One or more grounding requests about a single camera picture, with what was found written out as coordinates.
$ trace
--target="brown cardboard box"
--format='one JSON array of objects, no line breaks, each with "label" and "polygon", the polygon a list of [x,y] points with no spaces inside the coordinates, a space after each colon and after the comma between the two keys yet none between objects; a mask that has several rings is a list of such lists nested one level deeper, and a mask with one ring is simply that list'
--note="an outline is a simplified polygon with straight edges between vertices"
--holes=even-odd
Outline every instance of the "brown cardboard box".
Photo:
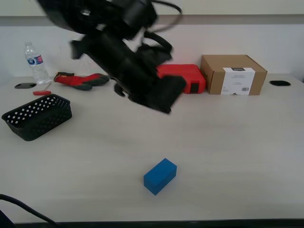
[{"label": "brown cardboard box", "polygon": [[259,95],[267,71],[247,55],[203,55],[200,69],[206,78],[206,89],[210,94],[221,94],[226,71],[229,68],[252,68],[255,73],[249,95]]}]

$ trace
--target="black cord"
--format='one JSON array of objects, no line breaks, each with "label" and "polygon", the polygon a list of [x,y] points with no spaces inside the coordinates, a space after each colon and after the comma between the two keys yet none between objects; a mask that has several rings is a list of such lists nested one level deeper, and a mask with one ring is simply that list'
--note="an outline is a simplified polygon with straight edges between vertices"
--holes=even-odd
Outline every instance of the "black cord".
[{"label": "black cord", "polygon": [[156,29],[154,31],[149,31],[150,33],[167,31],[167,30],[173,28],[174,26],[176,26],[180,22],[180,20],[182,19],[182,9],[180,7],[178,7],[177,5],[166,2],[166,1],[162,1],[162,0],[152,0],[152,2],[172,7],[174,9],[176,9],[180,14],[177,16],[177,18],[170,25],[165,26],[163,28]]},{"label": "black cord", "polygon": [[21,201],[19,201],[18,199],[12,198],[10,196],[6,196],[3,194],[0,194],[0,200],[4,200],[10,203],[13,203],[19,207],[21,207],[22,209],[26,210],[27,212],[31,213],[32,215],[35,215],[36,217],[48,222],[49,224],[51,224],[53,227],[56,228],[63,228],[63,226],[57,224],[56,222],[54,222],[53,220],[51,220],[50,218],[40,214],[39,212],[35,211],[34,209],[30,208],[28,205],[22,203]]}]

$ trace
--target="plastic bottle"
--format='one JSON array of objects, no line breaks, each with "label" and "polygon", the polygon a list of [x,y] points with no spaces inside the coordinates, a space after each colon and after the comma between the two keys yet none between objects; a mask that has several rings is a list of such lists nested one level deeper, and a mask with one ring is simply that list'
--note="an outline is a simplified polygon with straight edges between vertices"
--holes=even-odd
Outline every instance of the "plastic bottle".
[{"label": "plastic bottle", "polygon": [[43,59],[39,51],[35,48],[35,46],[33,46],[31,42],[26,42],[25,46],[25,58],[33,70],[33,75],[36,83],[39,85],[49,83],[51,80],[44,67]]}]

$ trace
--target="plastic basket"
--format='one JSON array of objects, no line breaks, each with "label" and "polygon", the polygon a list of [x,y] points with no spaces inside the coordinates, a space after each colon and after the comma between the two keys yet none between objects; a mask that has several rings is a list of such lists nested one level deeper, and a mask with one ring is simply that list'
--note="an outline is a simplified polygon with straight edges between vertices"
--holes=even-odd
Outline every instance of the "plastic basket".
[{"label": "plastic basket", "polygon": [[25,141],[32,141],[72,117],[70,101],[50,94],[2,116],[10,129]]}]

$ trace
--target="blue wooden block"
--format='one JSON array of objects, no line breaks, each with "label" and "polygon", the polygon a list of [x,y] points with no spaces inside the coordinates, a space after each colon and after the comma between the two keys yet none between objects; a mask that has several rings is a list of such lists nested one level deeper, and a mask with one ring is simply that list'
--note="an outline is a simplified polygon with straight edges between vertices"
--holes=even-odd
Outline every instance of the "blue wooden block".
[{"label": "blue wooden block", "polygon": [[144,175],[143,184],[156,195],[176,176],[176,170],[177,166],[165,158]]}]

